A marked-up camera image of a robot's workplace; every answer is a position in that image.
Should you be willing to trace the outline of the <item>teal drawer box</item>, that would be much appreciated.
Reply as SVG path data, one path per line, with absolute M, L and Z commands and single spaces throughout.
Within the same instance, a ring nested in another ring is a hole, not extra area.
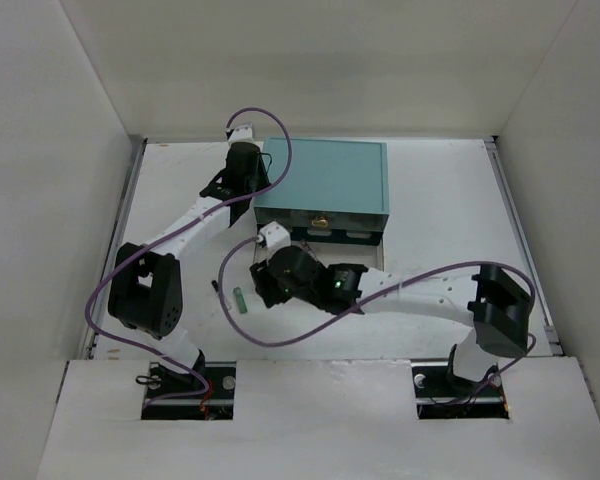
M 256 207 L 390 214 L 384 142 L 270 137 L 269 179 L 282 182 L 254 199 Z

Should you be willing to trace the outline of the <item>clear mascara tube black cap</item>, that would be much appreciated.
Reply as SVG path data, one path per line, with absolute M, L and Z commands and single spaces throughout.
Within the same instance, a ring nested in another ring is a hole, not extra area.
M 220 296 L 220 286 L 219 283 L 216 279 L 211 280 L 211 286 L 214 289 L 215 293 Z M 227 309 L 230 311 L 231 310 L 231 303 L 225 298 L 224 298 L 224 304 L 226 305 Z

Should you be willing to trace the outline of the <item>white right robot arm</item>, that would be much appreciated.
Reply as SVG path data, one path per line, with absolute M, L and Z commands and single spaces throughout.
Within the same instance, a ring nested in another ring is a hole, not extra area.
M 482 263 L 470 275 L 446 270 L 407 280 L 361 264 L 326 266 L 287 246 L 252 265 L 250 273 L 268 308 L 295 298 L 335 316 L 398 313 L 468 327 L 465 339 L 452 346 L 443 373 L 455 395 L 469 394 L 496 372 L 499 360 L 517 360 L 529 350 L 535 296 L 500 264 Z

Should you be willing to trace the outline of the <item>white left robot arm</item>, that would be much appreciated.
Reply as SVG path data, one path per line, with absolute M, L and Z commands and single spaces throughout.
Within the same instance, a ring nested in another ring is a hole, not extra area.
M 200 191 L 186 213 L 163 233 L 169 239 L 144 253 L 111 281 L 107 310 L 134 332 L 133 340 L 175 360 L 170 386 L 186 399 L 204 387 L 202 352 L 180 324 L 183 313 L 181 263 L 214 237 L 233 226 L 250 201 L 229 206 L 227 200 L 252 194 L 270 185 L 263 153 L 248 141 L 233 142 L 225 166 Z

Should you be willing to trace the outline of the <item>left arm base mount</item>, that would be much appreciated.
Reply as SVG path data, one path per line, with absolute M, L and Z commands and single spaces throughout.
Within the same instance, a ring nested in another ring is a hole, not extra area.
M 179 374 L 151 362 L 135 382 L 144 388 L 142 420 L 225 421 L 234 416 L 237 383 L 235 363 L 207 363 L 200 374 L 209 385 L 188 374 Z

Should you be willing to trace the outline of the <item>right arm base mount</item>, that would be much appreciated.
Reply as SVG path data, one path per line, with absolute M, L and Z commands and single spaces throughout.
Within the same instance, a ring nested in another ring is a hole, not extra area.
M 412 377 L 420 420 L 509 419 L 501 378 L 493 373 L 472 383 L 451 380 L 446 365 L 416 364 Z

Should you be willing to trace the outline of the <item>green lip balm tube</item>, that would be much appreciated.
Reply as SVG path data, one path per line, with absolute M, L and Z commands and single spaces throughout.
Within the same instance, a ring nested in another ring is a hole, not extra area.
M 233 289 L 233 295 L 234 295 L 234 299 L 238 308 L 238 311 L 240 314 L 244 315 L 248 313 L 248 307 L 244 298 L 244 295 L 242 293 L 242 290 L 240 287 L 235 287 Z

